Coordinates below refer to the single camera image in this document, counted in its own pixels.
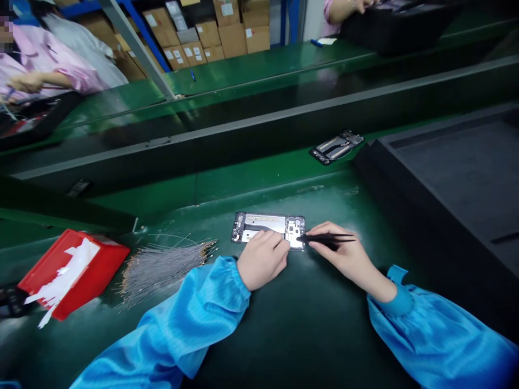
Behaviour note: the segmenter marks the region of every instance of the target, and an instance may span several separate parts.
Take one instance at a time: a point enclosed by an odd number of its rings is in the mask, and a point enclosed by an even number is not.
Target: elastic cuff
[[[395,283],[397,287],[396,297],[388,303],[380,303],[373,299],[375,304],[387,315],[402,316],[411,312],[415,302],[412,299],[411,292],[401,284]]]
[[[250,291],[247,289],[247,287],[243,283],[242,277],[239,275],[238,266],[236,265],[236,259],[234,259],[233,257],[220,257],[220,258],[222,258],[225,262],[227,262],[227,267],[231,271],[232,279],[234,280],[234,283],[238,287],[240,294],[244,298],[248,299],[250,297]]]

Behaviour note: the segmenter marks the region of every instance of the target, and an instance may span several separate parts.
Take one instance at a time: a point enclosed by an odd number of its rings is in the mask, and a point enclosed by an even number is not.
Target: black case
[[[15,123],[6,114],[2,114],[3,117],[0,122],[0,151],[15,149],[46,139],[82,99],[83,97],[77,92],[67,92],[62,95],[37,100],[16,114],[34,118],[38,117],[42,112],[48,112],[47,116],[41,119],[32,130],[6,137],[2,137],[2,135],[9,132]]]
[[[517,150],[519,104],[509,104],[382,137],[354,159],[432,290],[516,343]]]
[[[343,22],[340,35],[381,55],[410,53],[434,46],[463,7],[448,1],[409,3],[403,11],[370,7],[364,15],[355,13]]]

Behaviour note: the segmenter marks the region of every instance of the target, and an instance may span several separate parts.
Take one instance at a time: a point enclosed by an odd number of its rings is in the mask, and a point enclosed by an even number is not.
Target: pink uniform
[[[0,95],[5,96],[9,92],[10,88],[6,84],[11,77],[31,72],[62,73],[72,81],[73,88],[83,94],[108,88],[88,62],[58,41],[50,32],[26,25],[13,25],[12,32],[22,53],[22,63],[5,53],[0,53]],[[41,95],[55,96],[66,91],[66,89],[42,89]],[[28,96],[27,93],[19,91],[12,95],[16,100]]]
[[[341,31],[340,24],[330,24],[330,7],[334,0],[324,0],[324,28],[323,36],[333,35]]]

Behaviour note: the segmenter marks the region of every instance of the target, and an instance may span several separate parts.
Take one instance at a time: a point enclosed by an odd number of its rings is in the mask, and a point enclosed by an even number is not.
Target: blue shelf frame
[[[151,52],[157,59],[158,63],[162,67],[162,69],[169,73],[171,71],[169,64],[164,59],[164,55],[162,54],[162,50],[155,44],[155,40],[151,34],[151,30],[149,29],[148,24],[144,21],[141,14],[135,9],[133,2],[138,0],[117,0],[117,4],[123,5],[126,8],[126,11],[130,14],[130,17],[134,20],[135,25],[141,32],[146,44],[151,49]],[[297,42],[297,33],[298,33],[298,23],[299,23],[299,5],[300,0],[281,0],[281,39],[280,45],[285,46],[285,38],[286,38],[286,18],[287,18],[287,5],[288,5],[288,16],[289,16],[289,28],[290,28],[290,44],[294,44]],[[93,1],[84,1],[82,3],[77,3],[73,5],[69,5],[67,7],[61,8],[61,13],[67,19],[73,19],[78,16],[90,14],[95,11],[101,10],[101,6],[97,2],[97,0]],[[25,25],[34,25],[39,26],[38,21],[34,17],[28,18],[20,18],[14,20],[15,24],[25,24]]]

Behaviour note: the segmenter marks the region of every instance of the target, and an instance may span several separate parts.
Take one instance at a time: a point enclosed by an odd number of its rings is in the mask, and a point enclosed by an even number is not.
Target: tweezers
[[[342,242],[355,242],[356,239],[338,239],[343,236],[354,236],[353,234],[318,234],[318,235],[301,235],[296,240],[298,242],[319,242],[319,243],[342,243]]]

